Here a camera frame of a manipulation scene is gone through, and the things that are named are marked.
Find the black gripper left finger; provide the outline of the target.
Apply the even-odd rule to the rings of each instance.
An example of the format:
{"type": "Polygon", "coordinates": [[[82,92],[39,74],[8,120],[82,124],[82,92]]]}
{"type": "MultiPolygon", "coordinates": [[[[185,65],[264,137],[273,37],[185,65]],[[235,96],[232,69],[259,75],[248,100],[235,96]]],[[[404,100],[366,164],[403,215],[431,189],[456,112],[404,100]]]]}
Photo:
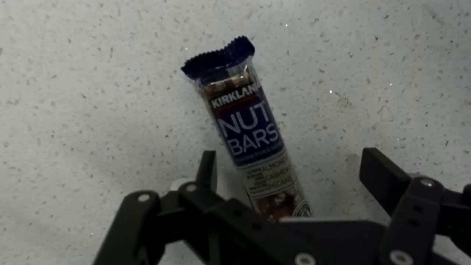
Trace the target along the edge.
{"type": "Polygon", "coordinates": [[[206,150],[194,180],[164,196],[123,198],[92,265],[158,265],[170,243],[183,242],[204,265],[269,265],[263,223],[236,201],[216,195],[216,153],[206,150]]]}

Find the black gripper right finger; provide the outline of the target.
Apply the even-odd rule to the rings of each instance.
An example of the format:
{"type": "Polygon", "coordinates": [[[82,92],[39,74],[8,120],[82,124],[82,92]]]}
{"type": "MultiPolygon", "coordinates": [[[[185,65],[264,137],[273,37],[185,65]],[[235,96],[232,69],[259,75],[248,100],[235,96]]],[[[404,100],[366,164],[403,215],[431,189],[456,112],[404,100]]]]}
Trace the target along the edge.
{"type": "Polygon", "coordinates": [[[451,192],[434,178],[412,177],[376,148],[362,150],[359,180],[390,217],[381,265],[454,265],[432,251],[435,236],[471,256],[471,184],[451,192]]]}

